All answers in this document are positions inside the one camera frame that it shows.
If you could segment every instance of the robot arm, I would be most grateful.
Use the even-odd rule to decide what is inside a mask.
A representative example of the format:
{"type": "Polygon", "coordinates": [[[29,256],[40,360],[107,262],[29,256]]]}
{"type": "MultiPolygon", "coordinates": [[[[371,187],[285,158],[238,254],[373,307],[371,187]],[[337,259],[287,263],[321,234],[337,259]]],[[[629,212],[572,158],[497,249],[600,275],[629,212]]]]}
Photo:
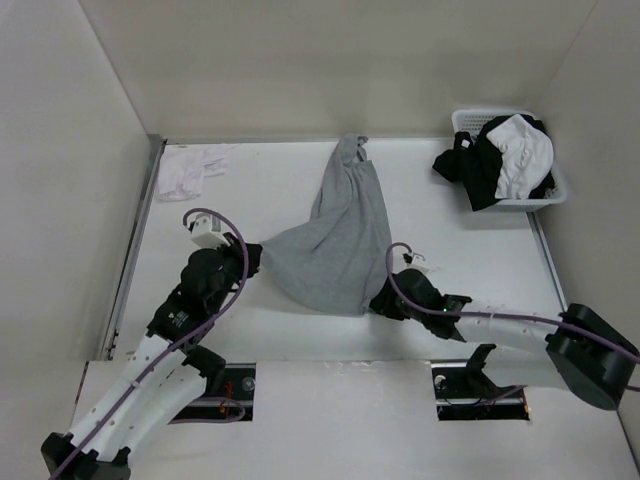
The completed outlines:
{"type": "MultiPolygon", "coordinates": [[[[405,261],[410,264],[411,258],[405,256],[405,261]]],[[[440,294],[416,268],[392,279],[403,295],[387,280],[371,302],[376,313],[415,319],[442,339],[481,344],[465,369],[465,389],[477,398],[496,397],[514,385],[531,385],[568,389],[597,408],[618,408],[637,363],[631,357],[637,358],[638,349],[590,308],[572,304],[559,317],[548,316],[558,317],[554,324],[513,321],[501,317],[511,313],[526,319],[537,314],[501,311],[494,318],[486,314],[490,307],[470,297],[440,294]]]]}
{"type": "MultiPolygon", "coordinates": [[[[224,359],[198,345],[208,329],[180,348],[168,351],[170,345],[218,313],[242,278],[243,255],[237,239],[231,234],[214,235],[210,230],[203,234],[198,228],[211,222],[210,218],[196,220],[191,228],[192,239],[215,248],[197,250],[189,257],[180,284],[157,309],[120,377],[67,434],[52,433],[42,445],[45,462],[53,474],[84,443],[58,477],[60,480],[128,480],[129,460],[142,445],[207,388],[215,389],[221,381],[224,359]],[[158,356],[162,359],[146,376],[142,375],[158,356]],[[113,415],[87,441],[96,425],[114,408],[113,415]]],[[[251,277],[258,270],[259,255],[249,255],[247,260],[251,277]]]]}

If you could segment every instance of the wire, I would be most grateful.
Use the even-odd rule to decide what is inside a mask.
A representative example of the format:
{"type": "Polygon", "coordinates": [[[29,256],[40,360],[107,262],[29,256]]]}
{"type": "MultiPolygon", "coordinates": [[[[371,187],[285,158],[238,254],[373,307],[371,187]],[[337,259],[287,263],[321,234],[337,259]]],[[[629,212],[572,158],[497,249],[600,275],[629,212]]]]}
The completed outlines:
{"type": "Polygon", "coordinates": [[[170,425],[179,425],[179,424],[183,424],[183,423],[234,423],[234,422],[239,422],[240,420],[242,420],[245,416],[245,414],[247,413],[247,410],[244,408],[244,406],[238,402],[237,400],[234,400],[233,398],[228,398],[228,397],[205,397],[207,400],[210,400],[212,402],[220,402],[220,406],[222,406],[225,402],[226,403],[230,403],[232,407],[237,408],[238,410],[240,410],[240,412],[233,416],[233,417],[229,417],[229,418],[223,418],[223,419],[217,419],[217,418],[182,418],[179,420],[172,420],[171,422],[169,422],[170,425]]]}
{"type": "Polygon", "coordinates": [[[490,400],[483,400],[483,401],[481,401],[479,403],[474,404],[473,406],[474,407],[485,407],[485,406],[493,405],[498,400],[502,400],[503,398],[508,398],[511,395],[513,395],[514,393],[518,393],[520,390],[523,390],[523,389],[524,389],[524,385],[516,385],[511,390],[508,390],[505,393],[502,393],[502,394],[498,395],[495,398],[492,398],[490,400]]]}
{"type": "MultiPolygon", "coordinates": [[[[185,345],[187,342],[189,342],[189,340],[196,337],[197,335],[200,335],[201,333],[204,333],[210,330],[215,324],[216,320],[220,318],[224,313],[226,313],[227,310],[229,310],[229,308],[231,308],[231,306],[236,302],[236,300],[242,293],[242,290],[244,289],[245,283],[247,281],[247,277],[249,276],[249,251],[247,250],[247,244],[245,243],[244,238],[242,238],[242,234],[240,233],[238,228],[227,217],[225,217],[224,215],[221,215],[218,212],[214,212],[213,210],[209,210],[208,208],[192,208],[191,210],[186,212],[182,217],[183,226],[185,227],[187,226],[187,221],[189,220],[189,216],[191,216],[194,213],[206,213],[220,219],[223,223],[225,223],[231,229],[234,235],[238,238],[238,243],[240,244],[240,249],[242,250],[242,257],[243,257],[242,278],[240,280],[240,283],[238,284],[238,290],[233,295],[233,297],[231,297],[231,299],[220,309],[218,313],[215,313],[214,315],[212,315],[211,318],[209,318],[206,322],[204,322],[202,325],[200,325],[191,333],[185,335],[181,339],[169,345],[169,347],[167,347],[166,350],[164,350],[156,358],[154,358],[149,363],[149,365],[147,365],[147,368],[145,368],[142,371],[142,373],[135,379],[135,381],[133,382],[133,385],[138,385],[142,380],[144,380],[144,378],[154,369],[154,367],[158,365],[158,363],[160,363],[162,360],[164,360],[164,358],[167,355],[176,351],[177,349],[185,345]]],[[[56,480],[60,478],[60,476],[65,471],[65,469],[69,466],[69,464],[80,454],[82,449],[89,444],[89,442],[107,424],[109,419],[118,411],[118,409],[122,406],[122,404],[133,393],[133,391],[136,389],[136,387],[134,387],[133,385],[129,386],[129,388],[127,388],[127,390],[125,390],[125,392],[122,394],[122,396],[118,400],[116,400],[116,402],[113,404],[111,409],[96,424],[93,430],[89,432],[89,434],[78,444],[76,448],[73,449],[73,451],[69,454],[69,456],[67,456],[67,458],[65,458],[65,460],[60,464],[60,466],[53,472],[53,474],[49,477],[49,480],[56,480]]]]}
{"type": "Polygon", "coordinates": [[[395,243],[392,243],[391,245],[389,245],[389,248],[387,249],[386,259],[385,259],[385,263],[386,263],[386,266],[387,266],[387,277],[389,278],[389,283],[391,284],[391,287],[396,292],[396,294],[398,295],[400,300],[402,300],[405,304],[407,304],[409,307],[413,308],[414,310],[418,310],[419,312],[426,313],[426,314],[429,314],[429,315],[438,315],[438,316],[441,316],[441,317],[500,318],[500,319],[503,319],[503,320],[537,322],[537,323],[544,323],[546,325],[554,325],[554,326],[556,326],[558,328],[561,328],[563,330],[568,330],[570,332],[577,333],[579,335],[582,335],[583,337],[586,337],[586,338],[588,338],[590,340],[593,340],[594,342],[599,343],[600,345],[603,345],[603,346],[607,347],[608,349],[619,353],[620,355],[623,355],[624,357],[628,358],[630,361],[632,361],[636,365],[640,364],[640,356],[629,352],[627,349],[621,347],[620,345],[617,345],[617,344],[613,343],[612,341],[607,340],[604,337],[601,337],[600,335],[596,335],[595,333],[592,333],[589,330],[585,330],[584,328],[580,328],[580,327],[577,327],[575,325],[571,325],[570,323],[564,323],[564,322],[559,321],[559,320],[553,320],[553,319],[550,319],[550,318],[539,317],[538,315],[527,315],[527,314],[520,314],[520,313],[482,312],[482,311],[478,311],[478,312],[471,312],[471,311],[468,311],[468,312],[465,312],[465,311],[461,311],[461,312],[444,312],[444,311],[441,311],[441,310],[431,310],[431,309],[428,309],[428,308],[424,308],[423,306],[418,305],[417,303],[413,302],[404,293],[402,293],[402,291],[400,290],[400,288],[396,284],[395,279],[393,278],[393,249],[396,248],[396,247],[404,247],[409,251],[409,253],[413,253],[413,250],[411,250],[411,247],[407,243],[395,242],[395,243]]]}

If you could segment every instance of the white floor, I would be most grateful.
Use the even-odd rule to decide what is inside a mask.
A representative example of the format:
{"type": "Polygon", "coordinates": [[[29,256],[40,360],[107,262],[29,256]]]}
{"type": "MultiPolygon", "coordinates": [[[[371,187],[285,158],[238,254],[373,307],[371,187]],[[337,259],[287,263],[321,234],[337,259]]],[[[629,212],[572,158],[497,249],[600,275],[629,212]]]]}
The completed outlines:
{"type": "MultiPolygon", "coordinates": [[[[474,214],[462,188],[432,173],[433,159],[449,145],[367,145],[393,239],[426,256],[429,278],[443,292],[557,313],[559,301],[526,215],[474,214]]],[[[238,145],[229,172],[207,179],[201,198],[154,200],[116,359],[135,349],[196,249],[181,226],[183,212],[209,207],[232,219],[248,241],[267,239],[307,220],[334,146],[238,145]]],[[[566,391],[528,388],[531,422],[438,422],[429,368],[420,359],[468,357],[474,345],[440,341],[417,322],[306,310],[273,286],[265,271],[203,343],[228,362],[258,361],[254,421],[169,426],[141,452],[133,480],[185,474],[247,480],[638,479],[616,413],[566,391]],[[348,362],[397,359],[404,361],[348,362]]],[[[90,365],[79,413],[100,398],[122,364],[90,365]]]]}
{"type": "MultiPolygon", "coordinates": [[[[79,415],[123,363],[90,365],[79,415]]],[[[421,361],[259,362],[253,422],[167,426],[132,459],[131,478],[639,478],[615,412],[528,388],[530,422],[439,422],[430,378],[421,361]]]]}
{"type": "MultiPolygon", "coordinates": [[[[524,213],[472,213],[466,194],[431,170],[449,140],[371,140],[367,145],[384,192],[395,241],[424,254],[443,293],[493,306],[557,313],[524,213]]],[[[126,358],[155,309],[179,281],[196,249],[181,225],[193,207],[217,210],[259,242],[308,219],[335,142],[241,144],[227,174],[205,180],[202,197],[154,199],[124,311],[116,359],[126,358]]],[[[256,360],[396,360],[468,357],[475,348],[443,342],[413,321],[333,317],[291,301],[263,271],[203,344],[229,362],[256,360]]]]}

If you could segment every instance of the white wall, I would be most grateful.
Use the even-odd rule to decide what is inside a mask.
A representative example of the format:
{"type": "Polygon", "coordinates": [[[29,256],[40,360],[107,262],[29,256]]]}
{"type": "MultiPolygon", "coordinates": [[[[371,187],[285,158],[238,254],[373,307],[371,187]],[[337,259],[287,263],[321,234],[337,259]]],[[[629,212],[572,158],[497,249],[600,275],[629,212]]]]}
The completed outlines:
{"type": "MultiPolygon", "coordinates": [[[[638,25],[637,0],[600,0],[537,110],[572,189],[541,215],[565,293],[640,346],[638,25]]],[[[640,452],[639,394],[621,414],[640,452]]]]}
{"type": "Polygon", "coordinates": [[[149,142],[76,0],[0,18],[0,358],[87,358],[149,142]]]}
{"type": "Polygon", "coordinates": [[[449,136],[529,107],[595,0],[81,0],[147,131],[449,136]]]}

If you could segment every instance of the white panel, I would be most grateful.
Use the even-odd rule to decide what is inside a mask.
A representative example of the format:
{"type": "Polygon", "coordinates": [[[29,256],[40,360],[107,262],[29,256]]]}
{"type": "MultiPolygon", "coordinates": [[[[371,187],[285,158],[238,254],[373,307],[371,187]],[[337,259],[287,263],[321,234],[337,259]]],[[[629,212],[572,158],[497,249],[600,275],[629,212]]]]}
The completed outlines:
{"type": "MultiPolygon", "coordinates": [[[[121,362],[92,363],[78,413],[121,362]]],[[[637,480],[614,412],[527,389],[531,421],[438,422],[422,362],[265,362],[253,422],[174,425],[132,478],[637,480]]]]}
{"type": "MultiPolygon", "coordinates": [[[[573,195],[542,220],[570,301],[640,345],[640,2],[600,0],[539,106],[573,195]]],[[[632,379],[640,384],[640,374],[632,379]]],[[[640,395],[621,409],[640,451],[640,395]]]]}
{"type": "Polygon", "coordinates": [[[0,24],[0,365],[87,358],[127,248],[146,134],[76,0],[0,24]]]}
{"type": "Polygon", "coordinates": [[[595,0],[82,0],[147,131],[443,135],[528,107],[595,0]]]}
{"type": "Polygon", "coordinates": [[[26,368],[12,362],[2,370],[0,465],[3,479],[49,478],[40,446],[51,432],[64,433],[71,427],[84,367],[85,362],[78,361],[41,363],[26,368]]]}
{"type": "MultiPolygon", "coordinates": [[[[230,151],[229,171],[205,180],[202,197],[168,203],[154,199],[116,357],[126,358],[136,348],[196,249],[182,227],[185,211],[197,206],[218,210],[248,242],[266,240],[308,220],[335,144],[239,145],[230,151]]],[[[432,172],[435,156],[450,146],[449,140],[417,139],[373,139],[366,145],[393,239],[425,255],[429,278],[442,292],[469,295],[495,308],[559,311],[526,215],[473,213],[462,187],[432,172]]],[[[404,265],[400,253],[397,269],[404,265]]],[[[204,345],[230,362],[466,358],[475,348],[441,341],[415,321],[308,310],[279,290],[268,271],[249,281],[238,305],[217,322],[204,345]]]]}

